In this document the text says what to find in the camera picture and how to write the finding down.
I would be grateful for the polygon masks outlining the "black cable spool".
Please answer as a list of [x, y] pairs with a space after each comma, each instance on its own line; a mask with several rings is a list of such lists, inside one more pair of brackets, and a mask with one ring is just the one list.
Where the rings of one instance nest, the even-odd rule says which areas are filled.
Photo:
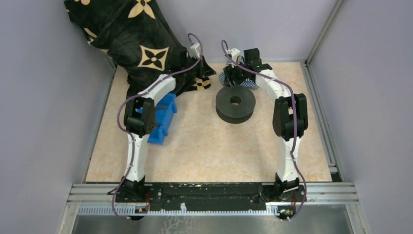
[[218, 117], [230, 124], [248, 121], [253, 115], [255, 105], [256, 98], [253, 92], [240, 85], [221, 88], [215, 98]]

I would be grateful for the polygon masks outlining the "blue plastic bin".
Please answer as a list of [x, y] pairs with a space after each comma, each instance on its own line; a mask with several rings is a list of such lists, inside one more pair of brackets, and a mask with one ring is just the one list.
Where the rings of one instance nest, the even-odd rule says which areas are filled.
[[175, 102], [175, 94], [166, 94], [155, 106], [156, 126], [151, 132], [148, 143], [163, 145], [165, 137], [169, 134], [169, 128], [174, 115], [178, 112]]

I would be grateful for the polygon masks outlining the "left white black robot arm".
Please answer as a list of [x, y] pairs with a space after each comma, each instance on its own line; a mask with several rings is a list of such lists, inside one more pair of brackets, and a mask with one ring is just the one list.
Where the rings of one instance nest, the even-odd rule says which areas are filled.
[[204, 74], [203, 48], [196, 43], [190, 48], [191, 66], [170, 74], [160, 74], [144, 91], [127, 98], [117, 113], [120, 130], [128, 134], [128, 160], [125, 174], [115, 188], [113, 196], [127, 194], [135, 202], [145, 198], [145, 169], [147, 141], [156, 124], [156, 104], [176, 88], [176, 76], [187, 73]]

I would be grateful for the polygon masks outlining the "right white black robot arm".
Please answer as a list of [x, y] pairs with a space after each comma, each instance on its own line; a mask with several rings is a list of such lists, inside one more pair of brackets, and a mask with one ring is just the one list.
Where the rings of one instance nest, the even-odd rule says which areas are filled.
[[225, 68], [229, 81], [249, 79], [265, 90], [274, 102], [272, 126], [281, 141], [281, 163], [276, 172], [275, 197], [287, 201], [300, 186], [298, 169], [299, 145], [308, 128], [306, 96], [295, 94], [288, 84], [278, 79], [269, 64], [263, 64], [257, 48], [223, 49], [230, 65]]

